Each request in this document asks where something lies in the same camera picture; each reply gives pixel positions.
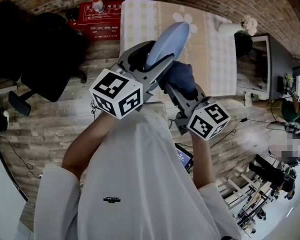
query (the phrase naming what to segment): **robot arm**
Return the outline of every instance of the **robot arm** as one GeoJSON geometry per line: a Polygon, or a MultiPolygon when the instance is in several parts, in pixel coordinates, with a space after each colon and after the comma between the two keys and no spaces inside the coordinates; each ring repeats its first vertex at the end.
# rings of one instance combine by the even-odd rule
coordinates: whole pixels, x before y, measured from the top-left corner
{"type": "Polygon", "coordinates": [[[205,95],[194,82],[192,74],[194,90],[190,96],[183,95],[178,83],[166,77],[174,63],[181,64],[175,62],[179,55],[161,53],[154,64],[147,64],[155,44],[155,41],[147,41],[128,49],[110,70],[104,69],[100,73],[89,89],[96,106],[121,119],[146,103],[152,96],[150,91],[160,82],[160,87],[180,110],[175,123],[181,135],[191,130],[202,139],[209,140],[220,133],[231,119],[227,111],[205,95]]]}

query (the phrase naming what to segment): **desk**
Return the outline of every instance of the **desk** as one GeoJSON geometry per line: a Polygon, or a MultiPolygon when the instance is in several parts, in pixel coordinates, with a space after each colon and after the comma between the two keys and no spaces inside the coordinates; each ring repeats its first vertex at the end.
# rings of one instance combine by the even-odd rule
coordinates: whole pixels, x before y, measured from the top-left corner
{"type": "Polygon", "coordinates": [[[206,95],[235,95],[235,37],[219,35],[219,24],[231,21],[215,14],[168,2],[125,0],[121,10],[120,54],[139,43],[157,40],[167,27],[183,21],[189,23],[190,34],[178,60],[192,65],[194,79],[206,95]]]}
{"type": "Polygon", "coordinates": [[[266,91],[238,87],[239,90],[261,95],[269,99],[279,99],[283,97],[281,92],[278,92],[278,78],[285,78],[286,74],[292,76],[292,56],[286,48],[283,47],[271,35],[254,36],[252,42],[266,42],[267,53],[267,88],[266,91]]]}

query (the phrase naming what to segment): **white table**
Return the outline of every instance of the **white table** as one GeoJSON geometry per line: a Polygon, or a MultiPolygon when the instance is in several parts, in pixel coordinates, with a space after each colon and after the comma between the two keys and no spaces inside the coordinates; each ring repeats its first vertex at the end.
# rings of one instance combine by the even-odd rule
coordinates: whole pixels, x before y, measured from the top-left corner
{"type": "Polygon", "coordinates": [[[217,32],[221,16],[188,6],[152,1],[125,0],[121,10],[120,53],[150,40],[175,22],[190,25],[190,35],[179,61],[192,65],[194,79],[206,95],[235,95],[237,59],[235,37],[217,32]]]}

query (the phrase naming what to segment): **shirt logo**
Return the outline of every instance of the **shirt logo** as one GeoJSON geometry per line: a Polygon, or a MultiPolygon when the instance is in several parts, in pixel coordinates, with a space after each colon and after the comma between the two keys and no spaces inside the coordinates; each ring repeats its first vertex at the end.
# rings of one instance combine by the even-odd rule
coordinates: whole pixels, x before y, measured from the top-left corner
{"type": "Polygon", "coordinates": [[[119,199],[119,197],[106,197],[103,199],[103,201],[106,201],[110,204],[114,204],[114,203],[118,203],[118,202],[121,202],[121,199],[119,199]]]}

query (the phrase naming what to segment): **green shirt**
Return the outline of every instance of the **green shirt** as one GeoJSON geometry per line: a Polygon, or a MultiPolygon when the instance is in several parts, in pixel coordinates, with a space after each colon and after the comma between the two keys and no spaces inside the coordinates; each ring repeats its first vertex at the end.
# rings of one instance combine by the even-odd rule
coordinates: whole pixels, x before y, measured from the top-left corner
{"type": "Polygon", "coordinates": [[[292,101],[287,101],[287,100],[283,101],[281,113],[283,119],[288,123],[297,122],[300,124],[300,110],[298,113],[296,113],[295,106],[292,101]]]}

